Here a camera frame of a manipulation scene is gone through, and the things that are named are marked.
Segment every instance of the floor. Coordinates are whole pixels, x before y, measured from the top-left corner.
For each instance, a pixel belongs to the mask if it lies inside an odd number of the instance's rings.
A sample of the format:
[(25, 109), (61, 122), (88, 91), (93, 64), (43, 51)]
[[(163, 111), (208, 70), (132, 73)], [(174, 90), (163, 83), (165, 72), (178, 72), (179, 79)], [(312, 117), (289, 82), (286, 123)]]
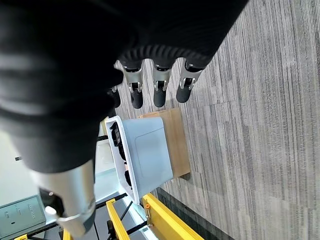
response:
[[(320, 0), (251, 0), (179, 107), (191, 174), (161, 188), (236, 240), (320, 239)], [(123, 118), (156, 111), (119, 86)]]

